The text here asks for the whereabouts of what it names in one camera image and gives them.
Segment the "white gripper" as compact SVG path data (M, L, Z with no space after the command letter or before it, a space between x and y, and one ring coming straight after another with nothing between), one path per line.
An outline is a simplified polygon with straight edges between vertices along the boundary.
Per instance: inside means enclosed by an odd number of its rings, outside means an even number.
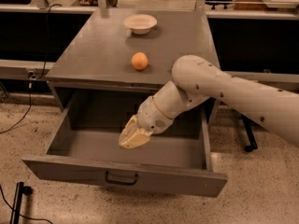
M173 124L154 103L152 96L148 97L138 108L137 115L131 116L119 138L119 145L125 148L135 148L145 145L152 134L163 133Z

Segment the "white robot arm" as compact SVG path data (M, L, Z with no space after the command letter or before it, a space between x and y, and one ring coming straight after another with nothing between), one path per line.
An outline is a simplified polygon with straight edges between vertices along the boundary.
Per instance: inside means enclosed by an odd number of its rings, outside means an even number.
M119 145L142 146L163 133L181 113L215 98L245 117L299 146L299 94L233 77L207 60L185 55L171 70L172 79L138 108L121 132Z

